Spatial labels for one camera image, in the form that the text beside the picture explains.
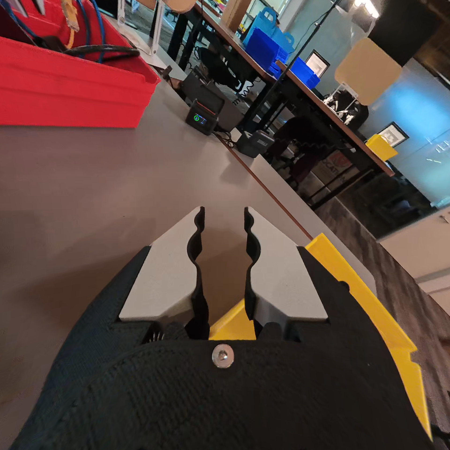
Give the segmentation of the black printed shirt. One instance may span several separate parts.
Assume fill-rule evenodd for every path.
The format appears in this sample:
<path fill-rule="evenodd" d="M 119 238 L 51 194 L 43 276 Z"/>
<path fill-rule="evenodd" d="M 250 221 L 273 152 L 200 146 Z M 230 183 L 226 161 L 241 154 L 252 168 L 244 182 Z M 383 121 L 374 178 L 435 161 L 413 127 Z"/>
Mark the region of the black printed shirt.
<path fill-rule="evenodd" d="M 352 131 L 357 131 L 368 119 L 368 107 L 361 104 L 344 88 L 329 94 L 323 100 L 334 113 Z"/>

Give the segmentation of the red plastic bin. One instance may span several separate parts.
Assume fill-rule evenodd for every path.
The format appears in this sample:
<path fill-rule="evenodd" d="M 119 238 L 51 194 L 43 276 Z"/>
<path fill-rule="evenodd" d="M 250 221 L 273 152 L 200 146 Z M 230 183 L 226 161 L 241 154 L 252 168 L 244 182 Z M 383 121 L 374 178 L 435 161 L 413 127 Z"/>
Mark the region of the red plastic bin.
<path fill-rule="evenodd" d="M 160 77 L 104 15 L 118 3 L 1 1 L 2 126 L 138 126 Z"/>

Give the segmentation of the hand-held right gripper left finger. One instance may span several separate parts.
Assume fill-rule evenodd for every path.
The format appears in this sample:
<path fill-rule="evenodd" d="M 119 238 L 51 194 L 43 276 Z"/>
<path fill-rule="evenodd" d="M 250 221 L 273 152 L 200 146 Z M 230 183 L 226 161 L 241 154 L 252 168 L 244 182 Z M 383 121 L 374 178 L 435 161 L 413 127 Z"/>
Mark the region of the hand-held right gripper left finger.
<path fill-rule="evenodd" d="M 205 208 L 198 206 L 154 240 L 118 318 L 122 322 L 209 322 L 197 258 Z"/>

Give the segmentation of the brown work table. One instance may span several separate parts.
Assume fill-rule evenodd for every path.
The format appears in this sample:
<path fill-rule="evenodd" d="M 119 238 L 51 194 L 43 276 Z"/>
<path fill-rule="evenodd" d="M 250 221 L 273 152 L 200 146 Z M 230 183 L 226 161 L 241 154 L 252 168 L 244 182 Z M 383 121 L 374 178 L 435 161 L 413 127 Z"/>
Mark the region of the brown work table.
<path fill-rule="evenodd" d="M 371 172 L 385 173 L 389 177 L 395 175 L 395 172 L 387 162 L 373 152 L 292 71 L 292 67 L 299 57 L 298 53 L 292 58 L 289 65 L 285 65 L 281 61 L 276 62 L 277 66 L 282 69 L 282 73 L 278 79 L 275 79 L 267 71 L 263 71 L 262 66 L 258 65 L 255 59 L 246 54 L 241 44 L 233 44 L 233 38 L 225 36 L 231 33 L 225 30 L 220 31 L 221 25 L 215 19 L 206 18 L 205 21 L 218 32 L 223 41 L 239 52 L 246 64 L 252 70 L 258 72 L 258 76 L 266 84 L 245 113 L 244 118 L 237 125 L 239 131 L 251 132 L 261 129 L 269 123 L 270 118 L 278 107 L 285 103 L 286 105 L 296 106 L 301 114 L 310 118 L 318 131 L 321 131 L 331 142 L 343 142 L 346 144 L 344 148 L 339 148 L 339 150 L 351 161 L 352 166 L 358 168 L 358 173 L 340 184 L 318 202 L 312 203 L 310 207 L 313 211 L 350 188 L 354 183 L 357 183 Z"/>

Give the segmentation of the large yellow plastic bin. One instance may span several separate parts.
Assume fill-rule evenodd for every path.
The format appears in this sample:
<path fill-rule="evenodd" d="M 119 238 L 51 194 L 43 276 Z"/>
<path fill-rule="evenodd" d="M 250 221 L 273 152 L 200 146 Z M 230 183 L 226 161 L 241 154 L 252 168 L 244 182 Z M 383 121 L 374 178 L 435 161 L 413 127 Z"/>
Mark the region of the large yellow plastic bin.
<path fill-rule="evenodd" d="M 366 312 L 388 347 L 413 410 L 428 436 L 433 439 L 421 367 L 412 360 L 413 353 L 417 351 L 413 341 L 325 234 L 314 238 L 306 245 L 306 250 L 338 281 L 344 281 L 350 286 L 350 294 Z M 212 325 L 209 339 L 256 339 L 253 324 L 245 313 L 244 300 L 239 301 Z"/>

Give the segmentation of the black framed picture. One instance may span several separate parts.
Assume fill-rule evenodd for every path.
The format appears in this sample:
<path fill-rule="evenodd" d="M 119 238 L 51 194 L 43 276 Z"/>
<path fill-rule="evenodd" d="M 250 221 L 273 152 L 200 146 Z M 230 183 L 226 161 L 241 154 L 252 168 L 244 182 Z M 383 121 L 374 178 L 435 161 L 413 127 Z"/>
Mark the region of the black framed picture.
<path fill-rule="evenodd" d="M 394 121 L 390 122 L 377 134 L 393 148 L 409 139 L 409 135 Z"/>
<path fill-rule="evenodd" d="M 305 64 L 311 69 L 314 74 L 320 79 L 330 67 L 330 63 L 322 57 L 315 49 L 305 61 Z"/>

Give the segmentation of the small yellow bin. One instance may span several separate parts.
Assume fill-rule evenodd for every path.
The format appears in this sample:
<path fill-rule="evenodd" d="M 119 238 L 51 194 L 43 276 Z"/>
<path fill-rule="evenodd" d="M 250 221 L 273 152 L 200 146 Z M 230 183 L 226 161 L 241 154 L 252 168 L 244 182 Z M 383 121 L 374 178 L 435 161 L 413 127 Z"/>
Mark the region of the small yellow bin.
<path fill-rule="evenodd" d="M 398 152 L 380 134 L 374 134 L 365 144 L 383 162 L 398 155 Z"/>

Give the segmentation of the black portable power station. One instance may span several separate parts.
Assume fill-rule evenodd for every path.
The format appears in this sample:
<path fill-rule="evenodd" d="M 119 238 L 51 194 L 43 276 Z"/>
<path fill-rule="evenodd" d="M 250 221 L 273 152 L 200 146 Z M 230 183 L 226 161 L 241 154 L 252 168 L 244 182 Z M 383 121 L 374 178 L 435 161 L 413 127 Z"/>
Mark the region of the black portable power station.
<path fill-rule="evenodd" d="M 204 135 L 231 132 L 244 114 L 212 81 L 206 81 L 195 68 L 181 82 L 180 95 L 189 106 L 186 123 Z"/>

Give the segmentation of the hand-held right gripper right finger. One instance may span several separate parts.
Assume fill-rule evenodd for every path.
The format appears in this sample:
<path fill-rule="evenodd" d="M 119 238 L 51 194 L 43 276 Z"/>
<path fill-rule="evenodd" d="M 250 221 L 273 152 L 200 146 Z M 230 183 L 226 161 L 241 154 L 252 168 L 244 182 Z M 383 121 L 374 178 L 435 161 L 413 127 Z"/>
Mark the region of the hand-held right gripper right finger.
<path fill-rule="evenodd" d="M 328 314 L 296 243 L 249 206 L 244 230 L 251 258 L 244 293 L 249 320 L 281 328 L 293 322 L 326 322 Z"/>

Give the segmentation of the tan rounded board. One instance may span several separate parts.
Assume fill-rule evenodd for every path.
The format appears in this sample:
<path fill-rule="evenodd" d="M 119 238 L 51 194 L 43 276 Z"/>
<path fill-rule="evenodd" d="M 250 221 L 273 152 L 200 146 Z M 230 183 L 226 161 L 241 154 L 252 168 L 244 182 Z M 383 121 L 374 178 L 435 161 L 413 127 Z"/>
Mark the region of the tan rounded board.
<path fill-rule="evenodd" d="M 355 92 L 362 105 L 369 106 L 397 81 L 401 71 L 402 66 L 365 37 L 342 60 L 334 78 Z"/>

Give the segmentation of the stack of blue bins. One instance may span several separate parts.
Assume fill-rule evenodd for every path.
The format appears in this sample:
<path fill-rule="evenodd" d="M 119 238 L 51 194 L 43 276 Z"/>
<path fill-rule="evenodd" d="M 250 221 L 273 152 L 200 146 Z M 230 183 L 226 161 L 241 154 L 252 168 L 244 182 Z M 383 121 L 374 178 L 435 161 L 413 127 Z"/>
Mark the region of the stack of blue bins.
<path fill-rule="evenodd" d="M 294 37 L 278 28 L 276 13 L 269 7 L 257 14 L 246 31 L 243 46 L 245 52 L 275 79 L 282 73 L 277 62 L 287 66 L 288 60 L 295 55 Z"/>

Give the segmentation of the black battery charger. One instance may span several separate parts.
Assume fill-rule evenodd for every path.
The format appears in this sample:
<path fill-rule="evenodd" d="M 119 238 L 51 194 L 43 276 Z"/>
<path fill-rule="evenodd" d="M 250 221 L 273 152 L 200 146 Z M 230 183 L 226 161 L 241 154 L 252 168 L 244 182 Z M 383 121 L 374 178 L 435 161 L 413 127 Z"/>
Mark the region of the black battery charger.
<path fill-rule="evenodd" d="M 255 159 L 258 155 L 263 155 L 275 140 L 262 130 L 254 133 L 244 131 L 238 138 L 236 147 L 239 153 Z"/>

